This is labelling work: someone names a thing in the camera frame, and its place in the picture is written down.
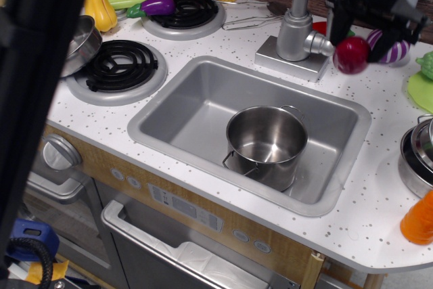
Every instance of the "black coil burner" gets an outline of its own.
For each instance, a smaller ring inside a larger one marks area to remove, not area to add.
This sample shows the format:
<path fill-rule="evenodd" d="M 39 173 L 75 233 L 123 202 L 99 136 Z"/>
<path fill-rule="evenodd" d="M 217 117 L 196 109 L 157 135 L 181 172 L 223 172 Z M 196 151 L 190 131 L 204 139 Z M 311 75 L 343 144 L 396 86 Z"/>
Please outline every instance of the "black coil burner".
<path fill-rule="evenodd" d="M 83 70 L 91 91 L 120 91 L 144 84 L 157 68 L 157 59 L 145 45 L 108 41 Z"/>
<path fill-rule="evenodd" d="M 194 28 L 211 21 L 218 13 L 213 0 L 174 0 L 176 12 L 173 15 L 150 16 L 150 20 L 165 28 Z"/>

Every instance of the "toy eggplant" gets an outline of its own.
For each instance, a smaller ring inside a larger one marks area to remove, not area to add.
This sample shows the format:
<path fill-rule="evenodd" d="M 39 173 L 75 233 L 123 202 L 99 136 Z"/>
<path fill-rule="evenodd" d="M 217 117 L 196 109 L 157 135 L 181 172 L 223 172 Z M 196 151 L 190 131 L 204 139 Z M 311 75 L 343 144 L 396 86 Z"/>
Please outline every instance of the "toy eggplant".
<path fill-rule="evenodd" d="M 174 0 L 146 0 L 128 9 L 128 18 L 146 17 L 152 15 L 174 14 L 176 5 Z"/>

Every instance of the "sink basin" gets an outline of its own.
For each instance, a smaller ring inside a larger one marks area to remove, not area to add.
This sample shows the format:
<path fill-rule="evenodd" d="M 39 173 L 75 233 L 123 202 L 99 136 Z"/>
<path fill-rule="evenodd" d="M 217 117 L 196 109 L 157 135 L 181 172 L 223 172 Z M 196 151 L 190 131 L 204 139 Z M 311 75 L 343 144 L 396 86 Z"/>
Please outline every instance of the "sink basin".
<path fill-rule="evenodd" d="M 279 192 L 223 166 L 230 118 L 251 106 L 291 105 L 308 142 L 296 180 Z M 203 56 L 191 60 L 132 118 L 132 139 L 300 215 L 335 206 L 371 123 L 361 105 Z"/>

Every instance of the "toy vegetable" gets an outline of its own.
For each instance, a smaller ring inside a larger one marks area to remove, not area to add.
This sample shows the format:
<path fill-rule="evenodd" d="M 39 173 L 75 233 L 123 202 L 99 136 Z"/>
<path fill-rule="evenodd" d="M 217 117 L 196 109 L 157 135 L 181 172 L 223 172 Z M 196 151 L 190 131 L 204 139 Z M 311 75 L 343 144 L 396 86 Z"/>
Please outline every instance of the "toy vegetable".
<path fill-rule="evenodd" d="M 415 60 L 421 65 L 421 72 L 428 78 L 433 79 L 433 52 L 424 54 L 424 57 Z"/>
<path fill-rule="evenodd" d="M 370 47 L 373 49 L 375 44 L 378 42 L 379 38 L 382 36 L 381 30 L 373 30 L 367 37 L 367 42 L 370 44 Z M 407 41 L 396 42 L 394 45 L 388 50 L 386 55 L 379 61 L 381 64 L 389 64 L 392 62 L 397 62 L 403 59 L 411 48 L 411 45 Z"/>
<path fill-rule="evenodd" d="M 117 15 L 108 0 L 85 0 L 85 14 L 92 16 L 95 27 L 100 32 L 107 32 L 117 25 Z"/>
<path fill-rule="evenodd" d="M 176 5 L 174 0 L 146 0 L 128 9 L 128 18 L 138 18 L 152 15 L 174 14 Z"/>

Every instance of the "toy apple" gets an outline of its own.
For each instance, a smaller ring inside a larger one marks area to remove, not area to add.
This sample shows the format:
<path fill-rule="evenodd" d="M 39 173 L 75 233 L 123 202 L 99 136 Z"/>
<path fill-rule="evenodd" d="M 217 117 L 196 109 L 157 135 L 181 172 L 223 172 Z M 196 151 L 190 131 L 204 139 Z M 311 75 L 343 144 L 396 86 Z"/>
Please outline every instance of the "toy apple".
<path fill-rule="evenodd" d="M 337 46 L 332 57 L 334 66 L 344 74 L 358 74 L 368 66 L 370 45 L 361 37 L 348 37 Z"/>

